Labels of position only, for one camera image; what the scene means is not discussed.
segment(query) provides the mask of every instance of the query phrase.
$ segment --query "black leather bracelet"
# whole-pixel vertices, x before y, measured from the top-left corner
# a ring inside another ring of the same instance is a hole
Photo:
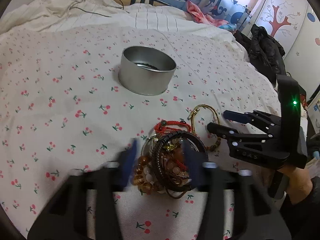
[[[156,178],[159,180],[160,184],[164,186],[166,189],[176,191],[176,192],[189,191],[193,189],[193,187],[189,183],[180,187],[177,186],[168,178],[168,176],[165,174],[164,168],[161,165],[160,159],[161,159],[161,152],[163,151],[163,146],[167,144],[170,140],[175,138],[188,139],[197,147],[197,149],[199,150],[199,154],[203,154],[205,156],[205,159],[208,160],[208,154],[203,142],[192,133],[179,130],[179,131],[175,131],[175,132],[164,135],[156,143],[156,146],[154,147],[152,152],[152,167],[154,169]]]

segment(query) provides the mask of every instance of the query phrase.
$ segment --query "human hand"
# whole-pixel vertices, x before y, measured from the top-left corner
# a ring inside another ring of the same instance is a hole
[[[313,185],[307,168],[299,169],[291,165],[285,165],[278,171],[289,177],[286,192],[292,205],[301,202],[310,194]]]

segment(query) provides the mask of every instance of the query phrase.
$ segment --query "white bedsheet with cherry pattern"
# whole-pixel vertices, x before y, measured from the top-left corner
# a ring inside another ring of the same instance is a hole
[[[176,61],[162,95],[136,95],[118,82],[121,52],[133,45],[159,49]],[[24,236],[70,169],[98,168],[133,137],[141,147],[161,119],[187,121],[196,105],[209,104],[223,125],[256,133],[250,125],[226,122],[221,113],[280,110],[271,84],[243,61],[233,41],[90,25],[56,33],[15,29],[0,36],[0,51],[0,202]],[[215,142],[206,131],[211,121],[208,110],[196,116],[205,145]],[[225,140],[209,160],[230,171],[256,170],[229,157]],[[226,199],[225,239],[232,233],[230,192]],[[141,195],[130,185],[115,202],[124,239],[191,240],[205,194],[192,191],[173,200]],[[87,212],[93,216],[94,207]]]

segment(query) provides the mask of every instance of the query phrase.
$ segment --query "black clothing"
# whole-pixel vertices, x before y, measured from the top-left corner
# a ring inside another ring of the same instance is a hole
[[[275,86],[276,75],[286,75],[282,60],[284,49],[278,41],[268,35],[264,27],[254,24],[251,33],[251,40],[239,31],[236,31],[234,37],[247,50],[250,63]]]
[[[312,191],[304,200],[292,205],[287,195],[280,209],[293,240],[320,239],[320,178],[311,181]]]

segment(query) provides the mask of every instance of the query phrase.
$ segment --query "bed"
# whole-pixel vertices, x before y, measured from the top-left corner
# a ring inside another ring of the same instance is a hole
[[[99,168],[134,137],[141,147],[162,119],[187,120],[198,104],[220,116],[253,109],[280,114],[276,91],[230,32],[197,24],[169,6],[85,0],[71,9],[75,1],[81,0],[34,0],[0,20],[0,203],[25,237],[70,169]],[[121,52],[133,45],[159,49],[176,61],[163,94],[141,96],[119,83]],[[260,132],[220,119],[242,132]],[[215,141],[205,129],[211,120],[205,110],[195,120],[205,145]],[[228,156],[225,140],[209,160],[259,176],[257,166]],[[225,195],[227,239],[233,199],[230,191]],[[115,194],[124,239],[195,239],[204,201],[196,191],[173,200],[141,194],[132,185]],[[87,212],[94,238],[94,204]]]

